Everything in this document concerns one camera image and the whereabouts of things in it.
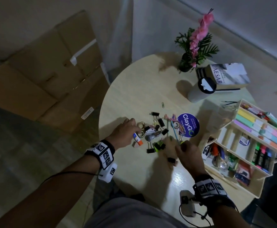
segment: tile floor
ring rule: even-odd
[[[98,141],[99,111],[70,135],[0,109],[0,217]],[[94,178],[58,227],[82,227],[112,189]]]

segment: potted plant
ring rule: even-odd
[[[204,62],[207,57],[212,57],[213,54],[219,52],[218,46],[210,44],[212,35],[208,33],[208,27],[213,22],[214,17],[210,9],[208,14],[205,14],[199,20],[200,26],[195,30],[189,28],[187,33],[176,37],[175,43],[185,50],[178,69],[182,72],[193,70],[197,65]]]

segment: purple round sticker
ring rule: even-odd
[[[198,134],[200,130],[200,123],[192,114],[181,114],[177,117],[178,121],[184,126],[184,137],[191,138]]]

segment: table surface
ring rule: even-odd
[[[211,113],[218,111],[222,101],[238,101],[243,98],[254,103],[246,88],[235,93],[212,94],[198,103],[191,103],[187,100],[186,93],[197,82],[197,77],[195,71],[183,73],[177,70],[180,59],[181,55],[172,52],[154,54],[136,61],[122,71],[111,84],[103,100],[99,116],[99,138],[108,136],[126,117],[135,118],[136,122],[152,124],[153,116],[149,115],[152,111],[159,112],[160,117],[165,114],[172,117],[172,114],[178,116],[190,113],[200,122],[199,133],[190,138],[191,142],[198,145],[206,132]],[[210,63],[211,61],[207,60],[202,66]],[[172,130],[169,131],[169,135],[174,137]],[[142,141],[144,144],[138,148],[127,146],[115,153],[114,160],[118,168],[114,174],[114,181],[127,195],[141,192],[149,204],[161,208],[189,225],[178,211],[179,193],[181,190],[189,190],[194,194],[193,178],[180,163],[171,170],[163,151],[147,154],[147,141],[144,138]],[[174,145],[167,144],[165,153],[169,157],[176,157]],[[253,196],[248,193],[220,182],[240,211],[253,200]],[[206,212],[204,206],[196,204],[195,207],[201,214]],[[186,219],[197,226],[208,224],[201,220],[200,216]]]

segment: black flower pot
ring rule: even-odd
[[[192,69],[192,66],[189,64],[189,56],[187,53],[184,53],[182,60],[179,63],[179,70],[186,73]]]

